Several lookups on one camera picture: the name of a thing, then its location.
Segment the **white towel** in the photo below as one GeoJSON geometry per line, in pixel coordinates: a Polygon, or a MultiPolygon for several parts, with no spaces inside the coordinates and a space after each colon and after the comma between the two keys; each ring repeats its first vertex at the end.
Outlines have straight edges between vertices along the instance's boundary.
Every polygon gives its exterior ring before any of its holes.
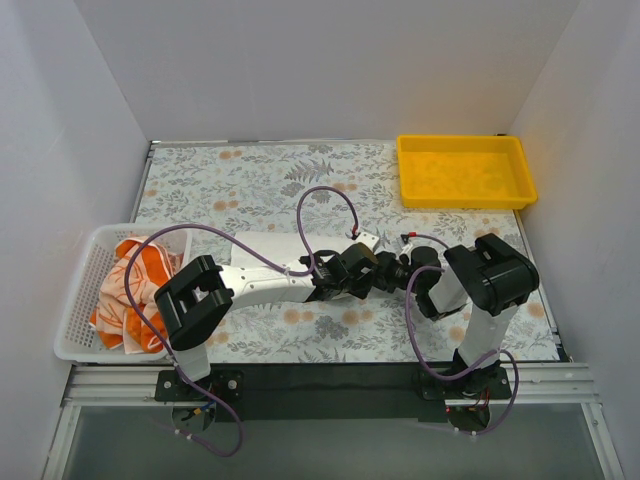
{"type": "MultiPolygon", "coordinates": [[[[235,238],[281,267],[297,272],[308,269],[308,266],[299,261],[302,256],[307,256],[308,253],[298,234],[247,231],[237,233],[235,238]]],[[[313,252],[331,250],[341,253],[353,244],[353,241],[348,238],[319,235],[307,235],[306,240],[313,252]]],[[[233,244],[231,248],[230,265],[244,268],[266,267],[264,262],[236,244],[233,244]]]]}

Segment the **orange patterned towel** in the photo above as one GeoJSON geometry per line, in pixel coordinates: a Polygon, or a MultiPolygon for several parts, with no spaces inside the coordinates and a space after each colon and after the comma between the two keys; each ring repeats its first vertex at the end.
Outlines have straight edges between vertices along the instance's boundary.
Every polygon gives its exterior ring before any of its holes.
{"type": "Polygon", "coordinates": [[[168,337],[158,308],[156,291],[179,270],[183,255],[145,237],[128,237],[114,251],[115,263],[99,289],[89,323],[109,350],[128,355],[155,354],[168,337]]]}

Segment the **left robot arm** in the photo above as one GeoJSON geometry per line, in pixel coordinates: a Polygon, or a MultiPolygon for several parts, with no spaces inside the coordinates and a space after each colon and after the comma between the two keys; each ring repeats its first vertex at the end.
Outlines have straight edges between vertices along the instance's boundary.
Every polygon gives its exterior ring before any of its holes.
{"type": "Polygon", "coordinates": [[[358,242],[344,252],[320,251],[301,258],[315,265],[295,277],[285,269],[218,265],[199,256],[155,293],[155,303],[168,333],[174,362],[186,379],[196,382],[211,372],[205,343],[224,316],[256,305],[329,301],[341,295],[364,299],[373,287],[378,260],[358,242]]]}

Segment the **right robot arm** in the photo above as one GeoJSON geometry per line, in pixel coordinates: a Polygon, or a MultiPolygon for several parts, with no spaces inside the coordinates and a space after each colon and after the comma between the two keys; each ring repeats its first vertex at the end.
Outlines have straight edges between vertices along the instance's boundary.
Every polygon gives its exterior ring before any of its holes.
{"type": "Polygon", "coordinates": [[[392,293],[405,292],[405,322],[409,341],[427,382],[455,395],[475,395],[505,380],[500,357],[509,324],[531,293],[539,288],[534,264],[494,234],[475,240],[471,247],[458,245],[438,254],[431,247],[417,247],[408,254],[381,252],[374,286],[392,293]],[[431,367],[418,345],[412,307],[439,321],[466,306],[471,316],[465,336],[455,349],[449,369],[431,367]]]}

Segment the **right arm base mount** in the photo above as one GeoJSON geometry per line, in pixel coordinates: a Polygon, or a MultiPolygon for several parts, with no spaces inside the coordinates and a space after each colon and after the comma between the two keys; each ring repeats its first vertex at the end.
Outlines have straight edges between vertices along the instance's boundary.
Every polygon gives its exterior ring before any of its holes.
{"type": "Polygon", "coordinates": [[[420,368],[413,374],[412,385],[422,400],[466,401],[462,406],[444,406],[444,413],[449,424],[471,435],[490,428],[491,400],[512,401],[517,391],[499,360],[456,380],[438,379],[420,368]]]}

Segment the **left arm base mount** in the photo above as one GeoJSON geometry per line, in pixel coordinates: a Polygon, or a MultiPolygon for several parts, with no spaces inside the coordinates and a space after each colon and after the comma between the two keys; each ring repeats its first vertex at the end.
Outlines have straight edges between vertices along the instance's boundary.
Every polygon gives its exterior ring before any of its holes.
{"type": "Polygon", "coordinates": [[[199,402],[209,403],[212,399],[202,393],[206,390],[228,404],[242,398],[244,374],[240,370],[214,369],[211,373],[196,380],[194,388],[183,380],[175,370],[163,370],[158,374],[154,392],[156,402],[199,402]]]}

